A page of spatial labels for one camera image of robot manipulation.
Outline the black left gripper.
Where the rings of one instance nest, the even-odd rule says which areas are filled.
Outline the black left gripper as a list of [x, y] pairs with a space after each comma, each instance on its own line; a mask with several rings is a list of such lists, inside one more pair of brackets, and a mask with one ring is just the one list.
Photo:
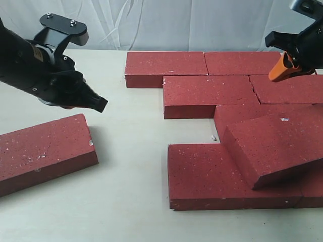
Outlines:
[[94, 92], [75, 62], [24, 39], [1, 24], [1, 82], [37, 97], [49, 106], [103, 112], [108, 101]]

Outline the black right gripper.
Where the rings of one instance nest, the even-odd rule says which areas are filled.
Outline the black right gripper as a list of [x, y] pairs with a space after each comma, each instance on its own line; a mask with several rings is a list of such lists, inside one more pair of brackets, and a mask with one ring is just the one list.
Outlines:
[[272, 31], [265, 37], [265, 45], [283, 51], [268, 74], [270, 81], [311, 75], [322, 68], [322, 18], [298, 34]]

